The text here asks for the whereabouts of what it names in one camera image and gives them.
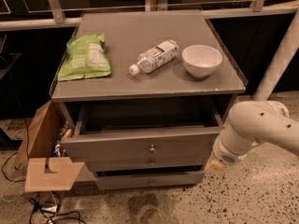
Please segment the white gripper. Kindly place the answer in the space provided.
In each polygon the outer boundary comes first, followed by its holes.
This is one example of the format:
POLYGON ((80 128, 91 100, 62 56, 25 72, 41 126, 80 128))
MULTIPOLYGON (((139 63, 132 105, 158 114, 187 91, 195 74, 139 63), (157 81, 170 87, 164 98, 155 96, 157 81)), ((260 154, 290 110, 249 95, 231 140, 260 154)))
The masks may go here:
POLYGON ((213 153, 210 154, 205 170, 209 172, 224 172, 225 165, 235 165, 243 161, 247 155, 236 155, 230 152, 222 143, 218 135, 214 141, 213 153))

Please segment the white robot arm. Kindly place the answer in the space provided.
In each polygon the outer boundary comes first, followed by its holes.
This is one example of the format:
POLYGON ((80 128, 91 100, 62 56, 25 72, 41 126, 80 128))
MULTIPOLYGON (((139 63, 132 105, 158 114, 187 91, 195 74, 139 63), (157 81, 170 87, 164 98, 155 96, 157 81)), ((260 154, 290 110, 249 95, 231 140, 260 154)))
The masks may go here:
POLYGON ((299 155, 299 122, 289 118, 286 106, 270 101, 273 89, 299 48, 299 10, 283 36, 263 78, 250 101, 233 105, 224 130, 214 141, 207 171, 221 172, 243 161, 248 152, 271 143, 299 155))

